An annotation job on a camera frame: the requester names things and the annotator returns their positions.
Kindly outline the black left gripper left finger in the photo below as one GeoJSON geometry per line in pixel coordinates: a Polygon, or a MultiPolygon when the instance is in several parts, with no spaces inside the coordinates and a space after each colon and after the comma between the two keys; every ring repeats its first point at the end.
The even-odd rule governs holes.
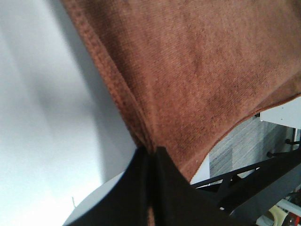
{"type": "Polygon", "coordinates": [[[101,199],[95,192],[80,205],[83,213],[75,210],[65,226],[146,226],[148,224],[148,169],[146,148],[137,148],[127,169],[113,188],[101,199]]]}

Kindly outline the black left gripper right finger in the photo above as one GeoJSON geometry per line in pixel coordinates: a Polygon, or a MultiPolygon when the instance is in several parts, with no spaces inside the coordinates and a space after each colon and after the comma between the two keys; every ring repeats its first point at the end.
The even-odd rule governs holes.
{"type": "Polygon", "coordinates": [[[241,226],[205,199],[180,173],[166,148],[151,158],[152,209],[156,226],[241,226]]]}

